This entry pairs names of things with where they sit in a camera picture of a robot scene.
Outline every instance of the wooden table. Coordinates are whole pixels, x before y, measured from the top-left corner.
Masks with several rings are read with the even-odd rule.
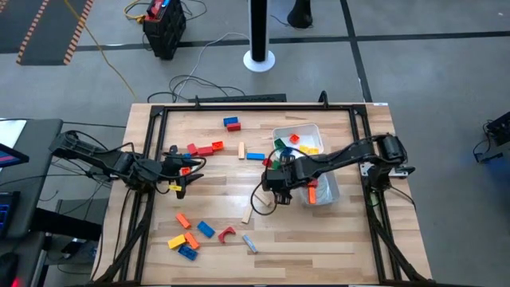
[[[133,104],[131,107],[124,142],[133,142],[137,152],[143,150],[150,109],[149,104]],[[394,133],[387,105],[367,104],[367,111],[372,135]],[[226,131],[222,119],[227,116],[239,117],[242,122],[240,132]],[[295,195],[290,206],[278,206],[274,214],[265,217],[253,213],[249,224],[241,223],[249,195],[260,182],[264,167],[260,161],[239,160],[238,143],[245,142],[248,152],[267,155],[273,149],[271,131],[274,128],[309,123],[319,126],[325,152],[339,150],[353,140],[347,112],[171,112],[164,151],[175,144],[179,152],[185,153],[187,144],[205,147],[219,140],[226,148],[207,158],[207,165],[201,171],[205,176],[188,187],[183,200],[177,200],[172,193],[156,195],[143,284],[376,283],[357,165],[335,171],[341,193],[337,203],[305,208]],[[158,129],[159,123],[152,139],[152,156]],[[395,180],[393,184],[410,193],[406,180]],[[104,220],[103,256],[96,277],[112,262],[126,191],[122,183],[113,184]],[[396,245],[419,273],[430,277],[414,208],[390,191],[385,194]],[[120,248],[124,245],[132,200],[133,196],[124,212]],[[192,225],[190,230],[201,244],[196,261],[189,261],[177,251],[168,249],[167,241],[185,232],[175,219],[177,212],[188,217]],[[211,239],[196,229],[202,220],[217,231]],[[237,235],[228,236],[227,243],[222,245],[216,235],[227,226],[232,226]],[[243,234],[249,235],[259,250],[258,254],[249,251],[242,240]],[[136,246],[128,279],[134,277],[133,262],[137,254]],[[391,277],[383,243],[382,254],[386,275]]]

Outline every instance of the black floor mat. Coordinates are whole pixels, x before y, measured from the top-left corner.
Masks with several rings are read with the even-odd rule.
[[[22,38],[20,65],[67,65],[87,19],[92,0],[69,0],[81,16],[73,16],[63,0],[43,0]]]
[[[19,51],[41,4],[42,0],[0,0],[0,53]]]

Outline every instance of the black metal frame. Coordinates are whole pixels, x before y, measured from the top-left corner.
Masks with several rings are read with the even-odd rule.
[[[170,112],[191,112],[191,111],[345,111],[349,113],[349,119],[351,121],[351,130],[353,140],[359,140],[359,130],[357,125],[356,117],[359,116],[362,121],[364,135],[366,137],[371,136],[370,125],[368,121],[367,108],[365,104],[330,104],[328,103],[328,95],[326,92],[322,92],[319,98],[319,102],[322,104],[200,104],[200,102],[196,102],[194,105],[171,105],[171,106],[152,106],[151,114],[149,119],[149,124],[147,126],[147,134],[145,139],[145,144],[143,147],[144,156],[149,156],[149,151],[151,147],[151,140],[154,135],[155,129],[155,121],[161,116],[161,123],[159,125],[159,134],[156,142],[156,152],[155,158],[159,160],[162,155],[163,149],[163,141],[166,133],[168,114]],[[368,181],[368,178],[361,176],[361,167],[359,165],[359,173],[362,182],[363,195],[365,198],[365,202],[367,205],[371,205],[371,186]],[[378,279],[380,284],[384,284],[385,282],[390,282],[386,278],[386,270],[384,268],[383,255],[381,251],[381,246],[379,243],[380,238],[386,243],[388,246],[388,250],[390,253],[390,264],[393,273],[393,281],[391,282],[401,282],[401,283],[411,283],[408,281],[402,281],[402,275],[400,273],[400,268],[406,270],[406,267],[409,267],[410,264],[406,261],[403,254],[398,250],[398,247],[393,242],[393,234],[390,226],[390,218],[388,215],[388,210],[386,207],[386,200],[384,199],[383,193],[376,193],[380,204],[378,204],[379,212],[381,214],[382,222],[377,219],[374,210],[370,210],[367,208],[367,217],[368,223],[370,227],[371,241],[374,251],[375,258],[375,268],[377,269]],[[138,252],[138,258],[136,262],[135,268],[135,281],[142,281],[142,273],[143,273],[143,265],[145,262],[145,253],[147,250],[147,240],[150,229],[150,221],[152,215],[152,209],[154,207],[154,197],[155,191],[152,191],[147,196],[147,205],[144,215],[147,214],[147,209],[149,210],[148,215],[149,218],[142,218],[142,221],[147,224],[143,233],[141,234],[140,239],[140,248]],[[133,202],[133,207],[131,211],[131,218],[129,222],[129,229],[127,231],[127,241],[132,241],[133,236],[137,236],[135,234],[136,222],[139,217],[139,210],[141,207],[142,195],[137,194],[135,196],[135,201]],[[129,257],[125,258],[124,265],[122,266],[120,272],[120,281],[127,280],[128,273],[128,264]]]

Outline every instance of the plastic container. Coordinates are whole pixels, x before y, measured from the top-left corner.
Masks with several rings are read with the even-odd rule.
[[[297,144],[290,142],[290,135],[296,134],[300,137]],[[299,149],[300,145],[307,147],[315,147],[319,149],[319,153],[324,153],[324,145],[320,137],[319,127],[316,124],[302,124],[298,126],[275,128],[273,129],[273,146],[274,141],[280,139],[287,147],[294,147]],[[275,155],[280,158],[281,151],[275,151]],[[303,156],[297,151],[292,154],[299,158]],[[331,204],[337,202],[340,198],[340,190],[336,182],[335,174],[330,171],[319,176],[318,185],[316,188],[316,204],[310,204],[308,201],[308,188],[299,187],[296,189],[305,206],[321,206],[324,204]]]

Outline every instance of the green lego brick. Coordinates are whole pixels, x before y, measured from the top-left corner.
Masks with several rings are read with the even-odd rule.
[[[277,149],[283,149],[286,147],[284,141],[281,139],[275,140],[274,146],[277,147]]]
[[[273,170],[277,170],[278,168],[280,168],[280,162],[277,160],[273,161],[273,165],[271,166],[271,168]]]

